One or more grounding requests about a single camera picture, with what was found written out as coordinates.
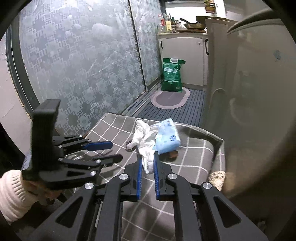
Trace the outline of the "person's left hand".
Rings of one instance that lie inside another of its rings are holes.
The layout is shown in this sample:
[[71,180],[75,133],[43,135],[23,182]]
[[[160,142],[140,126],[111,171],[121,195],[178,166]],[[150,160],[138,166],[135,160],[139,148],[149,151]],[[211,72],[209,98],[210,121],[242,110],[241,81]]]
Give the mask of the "person's left hand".
[[37,181],[27,181],[22,180],[24,189],[32,194],[34,194],[41,205],[46,206],[52,200],[59,197],[63,192],[62,190],[50,190],[48,189],[43,182]]

